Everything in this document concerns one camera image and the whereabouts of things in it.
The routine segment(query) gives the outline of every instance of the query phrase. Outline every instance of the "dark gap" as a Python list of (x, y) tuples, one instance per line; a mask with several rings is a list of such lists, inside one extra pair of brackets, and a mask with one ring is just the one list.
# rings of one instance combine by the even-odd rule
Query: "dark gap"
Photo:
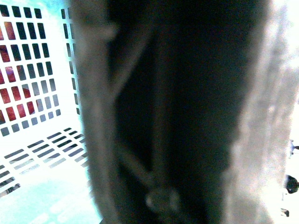
[(64, 36), (65, 36), (66, 39), (69, 38), (69, 34), (67, 32), (67, 25), (65, 23), (64, 23)]
[(71, 48), (70, 48), (70, 44), (66, 43), (66, 48), (67, 48), (67, 55), (68, 57), (71, 57)]
[(46, 39), (46, 33), (45, 33), (45, 29), (43, 27), (43, 24), (38, 23), (37, 27), (38, 27), (39, 36), (41, 37), (41, 39)]
[(25, 70), (23, 65), (17, 65), (17, 71), (19, 73), (19, 78), (21, 81), (26, 80)]
[(41, 119), (41, 122), (45, 122), (46, 121), (46, 116), (43, 114), (41, 116), (39, 116), (40, 119)]
[(28, 7), (24, 7), (24, 13), (26, 18), (32, 18), (31, 10)]
[(50, 57), (47, 43), (42, 43), (44, 57)]
[(61, 143), (58, 145), (58, 148), (61, 148), (62, 146), (65, 146), (66, 144), (69, 144), (71, 142), (71, 140), (67, 140), (64, 143)]
[(49, 81), (50, 81), (51, 91), (55, 91), (56, 90), (56, 86), (55, 86), (54, 79), (51, 78)]
[(31, 119), (31, 123), (32, 123), (32, 125), (37, 125), (37, 118), (32, 118)]
[(20, 165), (15, 166), (14, 168), (15, 168), (16, 170), (17, 170), (17, 169), (20, 169), (20, 168), (22, 168), (22, 167), (24, 167), (24, 166), (26, 166), (26, 165), (32, 163), (33, 161), (34, 161), (33, 159), (27, 160), (26, 162), (23, 162), (23, 163), (21, 163)]
[(44, 148), (46, 148), (46, 147), (48, 147), (48, 146), (49, 146), (48, 144), (43, 145), (43, 146), (41, 146), (41, 147), (39, 147), (39, 148), (37, 148), (37, 149), (35, 149), (35, 150), (32, 150), (32, 152), (33, 152), (33, 153), (36, 153), (36, 152), (41, 151), (42, 149), (44, 149)]
[(10, 157), (12, 157), (12, 156), (14, 156), (14, 155), (17, 155), (17, 154), (19, 154), (19, 153), (21, 153), (21, 152), (24, 152), (24, 149), (19, 149), (18, 151), (15, 151), (15, 152), (13, 152), (13, 153), (11, 153), (11, 154), (8, 154), (8, 155), (4, 156), (4, 158), (5, 158), (5, 159), (9, 159)]
[(34, 52), (34, 56), (36, 59), (39, 59), (41, 58), (41, 53), (39, 51), (39, 47), (38, 47), (38, 44), (37, 43), (33, 43), (32, 44), (32, 47), (33, 47), (33, 52)]
[(59, 106), (57, 94), (53, 95), (54, 106)]
[(38, 158), (41, 158), (41, 157), (43, 157), (43, 156), (45, 156), (45, 155), (47, 155), (47, 154), (49, 154), (49, 153), (51, 153), (51, 152), (53, 152), (54, 151), (54, 149), (52, 148), (52, 149), (49, 149), (49, 150), (47, 150), (46, 152), (44, 152), (44, 153), (42, 153), (42, 154), (39, 154), (37, 157)]
[(74, 78), (71, 78), (71, 81), (73, 83), (73, 90), (76, 90), (76, 82)]
[(19, 47), (16, 44), (10, 45), (11, 51), (13, 52), (14, 55), (14, 60), (15, 61), (20, 61), (21, 60), (21, 54), (19, 51)]
[(66, 159), (65, 158), (62, 158), (62, 159), (60, 159), (60, 160), (58, 160), (57, 162), (54, 162), (52, 165), (50, 165), (49, 167), (50, 168), (54, 168), (55, 166), (58, 166), (60, 163), (62, 163), (62, 162), (64, 162), (64, 161), (66, 161)]
[(73, 63), (71, 61), (69, 61), (69, 63), (70, 63), (71, 74), (74, 74)]
[(47, 82), (45, 80), (41, 81), (43, 93), (48, 93)]
[(73, 131), (73, 132), (69, 133), (69, 135), (73, 135), (75, 133), (77, 133), (77, 131)]
[(20, 12), (20, 8), (18, 6), (12, 6), (13, 8), (13, 13), (14, 13), (14, 17), (21, 17), (21, 12)]
[(41, 19), (42, 18), (42, 12), (39, 8), (35, 8), (34, 9), (34, 13), (36, 14), (36, 18), (37, 19)]
[(29, 35), (32, 40), (36, 39), (36, 29), (34, 28), (34, 24), (32, 22), (27, 23)]
[(11, 128), (12, 128), (12, 130), (13, 130), (14, 133), (15, 133), (15, 132), (18, 132), (18, 131), (20, 130), (18, 124), (11, 125)]
[(35, 96), (38, 96), (40, 94), (37, 83), (32, 83), (32, 89)]
[(17, 22), (16, 24), (17, 24), (20, 39), (26, 40), (27, 37), (26, 37), (26, 33), (25, 33), (24, 24), (22, 22)]
[(0, 12), (3, 17), (9, 17), (8, 8), (5, 5), (0, 5)]
[(61, 9), (61, 17), (62, 17), (63, 19), (65, 19), (65, 11), (64, 11), (64, 9)]
[(72, 152), (71, 154), (69, 154), (69, 157), (73, 157), (82, 151), (83, 151), (83, 148), (77, 149), (75, 152)]
[(11, 22), (4, 22), (6, 33), (9, 40), (15, 40), (14, 28)]
[(62, 151), (64, 151), (65, 153), (67, 152), (67, 151), (70, 151), (71, 149), (73, 149), (74, 147), (76, 147), (76, 146), (78, 146), (77, 144), (73, 144), (73, 145), (71, 145), (71, 146), (68, 146), (67, 148), (65, 148), (64, 150), (62, 150)]
[(79, 135), (75, 136), (74, 139), (81, 138), (82, 136), (83, 136), (83, 134), (79, 134)]
[(45, 97), (45, 101), (46, 101), (46, 108), (50, 109), (52, 107), (50, 97)]
[(63, 140), (63, 139), (66, 139), (66, 136), (62, 136), (62, 137), (60, 137), (60, 138), (58, 138), (58, 139), (52, 141), (52, 143), (55, 144), (55, 143), (57, 143), (57, 142), (59, 142), (59, 141), (61, 141), (61, 140)]
[(14, 162), (16, 162), (16, 161), (20, 161), (20, 160), (22, 160), (22, 159), (24, 159), (24, 158), (26, 158), (26, 157), (28, 157), (28, 156), (29, 156), (28, 154), (21, 155), (20, 157), (14, 159), (14, 160), (9, 161), (9, 163), (10, 163), (10, 164), (13, 164)]
[(37, 104), (37, 109), (39, 112), (43, 111), (43, 103), (41, 99), (37, 99), (36, 100), (36, 104)]
[(46, 67), (47, 67), (48, 75), (49, 75), (49, 76), (50, 76), (50, 75), (53, 75), (51, 62), (46, 62)]
[(33, 144), (27, 146), (27, 148), (32, 148), (32, 147), (37, 146), (37, 145), (39, 145), (39, 144), (41, 144), (41, 143), (43, 143), (43, 142), (44, 142), (44, 140), (40, 140), (40, 141), (38, 141), (38, 142), (36, 142), (36, 143), (33, 143)]
[(25, 59), (30, 60), (31, 59), (31, 54), (30, 54), (28, 44), (22, 44), (22, 48), (23, 48)]

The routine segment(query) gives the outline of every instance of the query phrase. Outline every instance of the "white plastic basket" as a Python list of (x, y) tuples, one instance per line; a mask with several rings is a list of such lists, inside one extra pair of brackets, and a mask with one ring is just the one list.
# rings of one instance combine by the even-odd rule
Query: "white plastic basket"
[(70, 9), (0, 3), (0, 224), (98, 224)]

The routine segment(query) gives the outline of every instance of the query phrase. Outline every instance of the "plastic crate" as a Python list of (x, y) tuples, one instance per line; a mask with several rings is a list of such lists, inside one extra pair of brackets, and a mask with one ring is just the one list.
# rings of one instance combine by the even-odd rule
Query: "plastic crate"
[(68, 4), (0, 3), (0, 223), (98, 224)]

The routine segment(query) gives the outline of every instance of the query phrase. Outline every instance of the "rectangular slot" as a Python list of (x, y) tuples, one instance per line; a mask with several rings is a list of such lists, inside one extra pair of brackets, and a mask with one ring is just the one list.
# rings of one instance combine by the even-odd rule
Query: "rectangular slot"
[(26, 18), (32, 18), (31, 10), (28, 7), (24, 7), (24, 13)]
[(75, 104), (76, 104), (76, 105), (79, 105), (79, 103), (78, 103), (78, 96), (77, 96), (76, 93), (74, 93), (74, 97), (75, 97)]
[(50, 57), (47, 43), (42, 43), (44, 57)]
[(37, 104), (37, 109), (39, 112), (43, 111), (43, 103), (41, 99), (37, 99), (36, 100), (36, 104)]
[(9, 17), (8, 8), (5, 5), (0, 5), (0, 12), (3, 17)]
[(25, 70), (23, 65), (17, 65), (17, 71), (19, 73), (19, 78), (21, 81), (26, 80)]
[(70, 30), (71, 30), (71, 38), (75, 39), (74, 25), (72, 23), (70, 24)]
[(45, 80), (41, 81), (43, 93), (48, 93), (47, 82)]
[(28, 110), (29, 110), (29, 114), (35, 113), (32, 101), (27, 103), (27, 107), (28, 107)]
[(14, 17), (21, 17), (21, 12), (20, 12), (20, 8), (18, 6), (12, 6), (13, 8), (13, 13), (14, 13)]
[(69, 61), (69, 63), (70, 63), (70, 72), (71, 74), (74, 74), (73, 63), (71, 61)]
[(10, 62), (9, 59), (9, 55), (8, 55), (8, 51), (5, 45), (0, 45), (0, 54), (1, 54), (1, 58), (3, 62)]
[(27, 23), (29, 35), (32, 40), (36, 39), (36, 29), (34, 28), (34, 24), (32, 22)]
[(21, 99), (20, 91), (17, 86), (11, 87), (11, 91), (13, 92), (14, 100), (18, 101)]
[(7, 171), (5, 171), (5, 172), (3, 172), (3, 173), (0, 174), (0, 178), (6, 176), (8, 174), (10, 174), (10, 172), (7, 170)]
[(54, 137), (56, 137), (56, 136), (58, 136), (58, 135), (60, 135), (60, 134), (61, 134), (61, 132), (57, 132), (57, 133), (55, 133), (55, 134), (53, 134), (53, 135), (47, 137), (47, 139), (52, 139), (52, 138), (54, 138)]
[(49, 79), (49, 81), (50, 81), (51, 91), (53, 92), (56, 90), (55, 81), (53, 78)]
[(46, 67), (47, 67), (47, 72), (48, 72), (48, 75), (53, 75), (53, 70), (52, 70), (52, 65), (51, 65), (51, 62), (46, 62)]
[(39, 32), (39, 36), (41, 39), (46, 39), (46, 33), (45, 33), (45, 29), (43, 27), (42, 23), (38, 23), (37, 24), (38, 27), (38, 32)]
[(25, 33), (24, 24), (22, 22), (17, 22), (17, 28), (18, 28), (20, 39), (26, 40), (27, 37), (26, 37), (26, 33)]
[(22, 44), (22, 48), (23, 48), (25, 59), (26, 60), (31, 60), (31, 54), (30, 54), (28, 44)]
[(52, 165), (50, 165), (49, 167), (50, 167), (50, 168), (54, 168), (54, 167), (58, 166), (60, 163), (62, 163), (62, 162), (64, 162), (64, 161), (66, 161), (66, 159), (65, 159), (65, 158), (62, 158), (62, 159), (58, 160), (57, 162), (54, 162), (54, 163), (53, 163)]
[(14, 160), (9, 161), (9, 163), (10, 163), (10, 164), (13, 164), (13, 163), (15, 163), (16, 161), (20, 161), (20, 160), (22, 160), (22, 159), (25, 159), (25, 158), (28, 157), (28, 156), (29, 156), (28, 154), (21, 155), (20, 157), (14, 159)]
[(64, 36), (66, 39), (69, 38), (69, 34), (68, 34), (68, 31), (67, 31), (67, 25), (64, 23)]
[(43, 143), (43, 142), (44, 142), (44, 140), (40, 140), (40, 141), (38, 141), (38, 142), (35, 142), (35, 143), (33, 143), (33, 144), (27, 146), (27, 148), (32, 148), (32, 147), (37, 146), (37, 145), (39, 145), (39, 144), (41, 144), (41, 143)]
[(52, 148), (52, 149), (49, 149), (49, 150), (47, 150), (46, 152), (43, 152), (43, 153), (39, 154), (37, 157), (38, 157), (38, 158), (42, 158), (43, 156), (45, 156), (45, 155), (47, 155), (47, 154), (49, 154), (49, 153), (51, 153), (51, 152), (53, 152), (53, 151), (54, 151), (53, 148)]
[(45, 97), (45, 102), (46, 102), (46, 108), (50, 109), (52, 107), (50, 97)]
[(2, 133), (2, 136), (3, 136), (3, 137), (9, 135), (9, 130), (8, 130), (8, 128), (7, 128), (7, 127), (2, 128), (2, 129), (1, 129), (1, 133)]
[(53, 95), (54, 106), (59, 106), (57, 94)]
[(75, 136), (74, 139), (81, 138), (82, 136), (83, 136), (83, 134), (79, 134), (79, 135)]
[(49, 119), (52, 119), (52, 118), (54, 117), (53, 112), (49, 112), (49, 113), (48, 113), (48, 117), (49, 117)]
[(63, 19), (65, 19), (65, 10), (64, 10), (64, 9), (61, 9), (61, 17), (62, 17)]
[(16, 44), (10, 45), (11, 51), (13, 52), (14, 55), (14, 60), (15, 61), (20, 61), (21, 60), (21, 54), (19, 51), (19, 47)]
[(71, 140), (67, 140), (64, 143), (59, 144), (57, 147), (61, 148), (62, 146), (65, 146), (66, 144), (69, 144), (71, 142)]
[(68, 146), (67, 148), (65, 148), (65, 149), (62, 150), (62, 151), (64, 151), (64, 152), (66, 153), (66, 152), (72, 150), (72, 149), (73, 149), (74, 147), (76, 147), (76, 146), (78, 146), (78, 145), (77, 145), (77, 144), (73, 144), (73, 145), (71, 145), (71, 146)]
[(43, 114), (41, 116), (39, 116), (39, 118), (41, 119), (41, 122), (45, 122), (46, 121), (46, 116)]
[(23, 88), (23, 93), (24, 93), (25, 98), (30, 98), (31, 94), (30, 94), (28, 85), (24, 84), (24, 85), (22, 85), (22, 88)]
[(3, 100), (4, 104), (10, 103), (10, 97), (9, 97), (7, 89), (1, 89), (0, 90), (0, 95), (2, 97), (2, 100)]
[(71, 57), (71, 48), (70, 48), (70, 44), (66, 43), (66, 49), (67, 49), (67, 55), (68, 57)]
[(54, 141), (52, 141), (52, 143), (57, 143), (57, 142), (59, 142), (59, 141), (61, 141), (61, 140), (63, 140), (63, 139), (65, 139), (66, 137), (65, 136), (62, 136), (62, 137), (60, 137), (60, 138), (58, 138), (58, 139), (56, 139), (56, 140), (54, 140)]
[(35, 96), (38, 96), (40, 94), (37, 83), (32, 83), (32, 89)]
[(32, 163), (33, 161), (34, 161), (33, 159), (27, 160), (26, 162), (23, 162), (20, 165), (15, 166), (14, 168), (15, 168), (15, 170), (21, 169), (22, 167)]
[(48, 146), (49, 146), (48, 144), (43, 145), (43, 146), (41, 146), (41, 147), (39, 147), (39, 148), (37, 148), (37, 149), (35, 149), (35, 150), (32, 150), (32, 152), (33, 152), (33, 153), (37, 153), (37, 152), (41, 151), (42, 149), (44, 149), (44, 148), (46, 148), (46, 147), (48, 147)]
[(28, 123), (27, 120), (22, 121), (22, 127), (23, 127), (24, 129), (29, 128), (29, 123)]
[(71, 82), (73, 83), (73, 90), (76, 90), (76, 82), (74, 78), (71, 78)]
[(3, 41), (4, 40), (4, 36), (3, 36), (3, 33), (2, 33), (2, 29), (0, 27), (0, 41)]
[(15, 40), (14, 28), (11, 22), (4, 22), (6, 33), (9, 40)]
[(8, 155), (4, 156), (4, 158), (5, 158), (5, 159), (9, 159), (10, 157), (12, 157), (12, 156), (14, 156), (14, 155), (17, 155), (17, 154), (19, 154), (19, 153), (21, 153), (21, 152), (24, 152), (24, 149), (19, 149), (18, 151), (15, 151), (15, 152), (13, 152), (13, 153), (11, 153), (11, 154), (8, 154)]
[(77, 155), (78, 153), (80, 153), (82, 151), (83, 151), (83, 148), (77, 149), (75, 152), (70, 153), (69, 157), (73, 157), (73, 156)]
[(35, 57), (36, 59), (41, 58), (41, 53), (39, 52), (38, 44), (37, 44), (37, 43), (33, 43), (33, 44), (32, 44), (32, 47), (33, 47), (34, 57)]
[(29, 171), (35, 170), (35, 169), (38, 168), (38, 167), (39, 167), (39, 165), (36, 164), (36, 165), (34, 165), (34, 166), (32, 166), (32, 167), (30, 167), (30, 168), (24, 170), (23, 172), (20, 172), (20, 174), (23, 175), (23, 174), (25, 174), (25, 173), (28, 173)]
[(17, 109), (18, 109), (20, 118), (23, 118), (23, 117), (26, 116), (26, 113), (25, 113), (25, 109), (24, 109), (23, 104), (19, 104), (19, 105), (17, 105)]
[(39, 8), (35, 8), (34, 9), (34, 13), (36, 14), (36, 18), (37, 19), (41, 19), (42, 18), (42, 12)]
[(10, 83), (15, 82), (16, 80), (15, 80), (15, 76), (14, 76), (13, 67), (5, 67), (5, 71), (6, 71), (9, 82)]
[(14, 109), (12, 107), (6, 108), (6, 113), (8, 114), (8, 118), (10, 121), (16, 120)]
[(28, 64), (27, 68), (28, 68), (29, 77), (30, 78), (35, 78), (36, 77), (36, 72), (34, 71), (33, 64)]

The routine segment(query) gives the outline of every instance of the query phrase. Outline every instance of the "laundry basket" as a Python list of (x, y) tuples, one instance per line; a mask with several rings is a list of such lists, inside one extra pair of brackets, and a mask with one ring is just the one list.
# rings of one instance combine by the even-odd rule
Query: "laundry basket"
[(0, 12), (0, 224), (98, 224), (71, 9), (2, 0)]

